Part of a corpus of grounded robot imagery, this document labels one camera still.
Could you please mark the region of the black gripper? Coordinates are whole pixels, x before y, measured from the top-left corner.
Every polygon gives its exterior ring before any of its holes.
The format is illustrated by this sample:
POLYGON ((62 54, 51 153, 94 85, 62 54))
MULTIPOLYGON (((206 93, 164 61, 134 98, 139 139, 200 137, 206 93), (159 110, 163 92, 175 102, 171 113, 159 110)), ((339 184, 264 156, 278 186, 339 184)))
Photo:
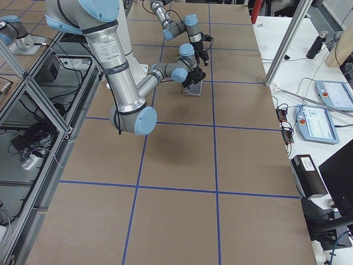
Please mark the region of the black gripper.
POLYGON ((198 84, 205 77, 206 73, 202 69, 196 68, 188 73, 187 78, 185 79, 185 85, 190 86, 191 84, 198 84))
POLYGON ((204 51, 203 41, 199 40, 199 41, 193 42, 192 46, 194 48, 195 54, 198 57, 200 57, 204 62, 204 65, 207 66, 209 61, 209 56, 208 56, 208 52, 204 51))

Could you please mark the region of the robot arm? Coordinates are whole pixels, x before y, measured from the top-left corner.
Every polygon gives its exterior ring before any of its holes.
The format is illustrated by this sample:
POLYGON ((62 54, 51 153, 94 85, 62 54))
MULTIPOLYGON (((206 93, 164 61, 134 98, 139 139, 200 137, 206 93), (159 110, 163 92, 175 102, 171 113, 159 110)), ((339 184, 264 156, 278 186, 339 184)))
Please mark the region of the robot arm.
POLYGON ((180 22, 167 15, 168 1, 151 1, 150 8, 163 27, 166 40, 186 32, 189 42, 179 48, 174 63, 157 63, 139 83, 135 83, 130 64, 117 33, 118 18, 124 16, 119 1, 46 1, 47 25, 65 33, 85 36, 93 57, 98 62, 110 86, 115 107, 111 123, 118 131, 136 135, 150 134, 157 123, 157 112, 147 106, 145 97, 165 78, 181 83, 184 88, 202 81, 206 74, 199 66, 207 63, 208 53, 204 41, 212 37, 199 28, 196 14, 188 14, 180 22))
POLYGON ((163 29, 163 35, 166 41, 171 41, 177 36, 187 33, 189 42, 193 46, 197 63, 200 63, 200 59, 204 62, 204 65, 208 65, 209 56, 207 49, 204 49, 204 42, 213 43, 213 37, 204 34, 199 27, 199 21, 196 14, 188 14, 183 19, 179 18, 179 21, 174 21, 170 16, 169 12, 174 10, 166 10, 165 6, 172 1, 150 1, 151 12, 158 18, 163 29))

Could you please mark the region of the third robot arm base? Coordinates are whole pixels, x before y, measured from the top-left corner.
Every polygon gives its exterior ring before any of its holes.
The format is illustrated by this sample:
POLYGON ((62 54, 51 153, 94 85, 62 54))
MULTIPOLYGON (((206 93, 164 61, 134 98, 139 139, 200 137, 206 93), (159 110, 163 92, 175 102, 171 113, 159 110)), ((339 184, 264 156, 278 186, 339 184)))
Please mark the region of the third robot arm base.
POLYGON ((1 41, 14 55, 33 56, 37 53, 39 45, 35 45, 22 21, 16 15, 1 17, 1 41))

